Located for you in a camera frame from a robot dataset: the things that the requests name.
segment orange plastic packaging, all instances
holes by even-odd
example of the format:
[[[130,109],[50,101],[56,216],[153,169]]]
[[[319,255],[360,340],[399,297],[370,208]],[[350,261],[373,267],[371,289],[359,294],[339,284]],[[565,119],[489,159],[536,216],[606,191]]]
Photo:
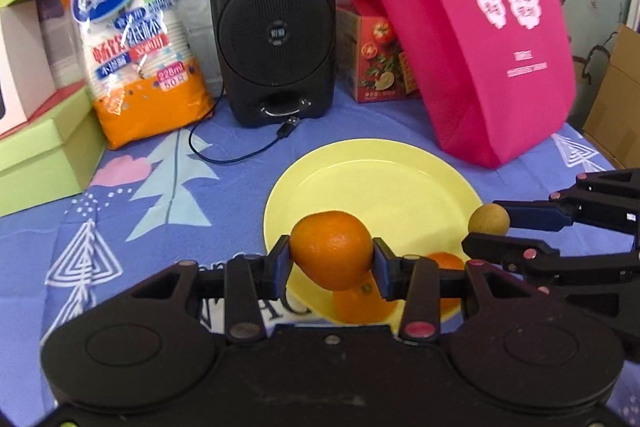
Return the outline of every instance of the orange plastic packaging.
[[[109,147],[213,109],[174,0],[62,0],[78,22],[87,83]]]

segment small yellow ball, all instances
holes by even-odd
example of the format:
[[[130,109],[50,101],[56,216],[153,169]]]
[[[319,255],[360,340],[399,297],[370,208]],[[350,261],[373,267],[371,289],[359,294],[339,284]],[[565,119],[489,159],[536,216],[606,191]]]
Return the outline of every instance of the small yellow ball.
[[[510,226],[509,214],[495,203],[487,203],[477,208],[469,218],[469,232],[506,235]]]

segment pink cloud print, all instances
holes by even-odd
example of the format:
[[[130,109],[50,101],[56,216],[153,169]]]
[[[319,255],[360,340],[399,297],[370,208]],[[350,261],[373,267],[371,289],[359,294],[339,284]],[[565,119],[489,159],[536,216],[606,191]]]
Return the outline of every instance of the pink cloud print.
[[[146,180],[151,174],[151,165],[146,158],[134,160],[131,156],[114,158],[95,173],[91,185],[117,187]]]
[[[476,0],[476,2],[491,24],[498,29],[504,27],[507,23],[507,10],[502,0]]]
[[[521,26],[531,30],[540,24],[542,8],[540,0],[508,0],[511,5],[511,13]]]

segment white triangle tree drawing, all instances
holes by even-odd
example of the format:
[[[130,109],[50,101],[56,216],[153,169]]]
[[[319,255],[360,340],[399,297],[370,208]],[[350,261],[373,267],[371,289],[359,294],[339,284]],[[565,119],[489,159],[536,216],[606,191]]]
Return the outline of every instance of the white triangle tree drawing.
[[[73,291],[40,342],[44,343],[57,327],[95,306],[94,285],[109,282],[122,273],[122,266],[96,229],[95,221],[83,223],[47,272],[46,285],[72,287]]]
[[[127,241],[133,241],[162,225],[191,225],[210,227],[198,202],[183,186],[195,178],[219,180],[206,163],[191,158],[190,131],[180,129],[172,132],[147,157],[150,164],[159,163],[142,186],[133,194],[131,201],[160,196],[156,204],[146,211]],[[196,151],[201,152],[209,143],[193,135],[191,140]]]
[[[553,134],[552,138],[567,168],[582,165],[585,172],[603,172],[607,170],[591,161],[591,158],[600,154],[594,148],[559,134]]]

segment black cable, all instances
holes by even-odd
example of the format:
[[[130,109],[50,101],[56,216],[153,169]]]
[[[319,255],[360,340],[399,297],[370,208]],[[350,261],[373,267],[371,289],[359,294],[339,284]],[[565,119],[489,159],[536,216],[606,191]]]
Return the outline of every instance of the black cable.
[[[275,139],[270,144],[265,145],[260,150],[251,152],[249,154],[245,154],[244,156],[240,156],[239,158],[231,158],[229,160],[214,160],[212,158],[207,158],[205,155],[203,155],[203,154],[199,153],[198,151],[196,151],[196,148],[193,146],[193,134],[196,132],[196,129],[200,126],[200,124],[207,117],[209,117],[210,114],[213,113],[214,109],[216,108],[216,106],[218,105],[220,100],[222,100],[222,95],[223,94],[225,94],[225,86],[224,86],[224,84],[222,86],[222,90],[220,91],[220,95],[218,96],[218,98],[215,100],[215,103],[213,104],[213,107],[209,111],[207,111],[207,114],[205,116],[200,118],[195,123],[195,125],[191,129],[191,132],[189,133],[189,147],[190,147],[191,151],[194,153],[194,155],[196,155],[201,160],[206,161],[207,163],[213,163],[215,165],[230,165],[232,163],[240,163],[240,162],[242,162],[244,160],[248,160],[249,158],[253,158],[254,156],[257,156],[258,154],[262,154],[266,150],[269,150],[271,147],[276,145],[276,143],[278,143],[280,140],[289,137],[289,135],[295,130],[295,128],[300,123],[300,118],[298,118],[296,116],[292,116],[291,118],[289,118],[289,120],[287,120],[285,123],[283,123],[280,126],[280,128],[276,132]]]

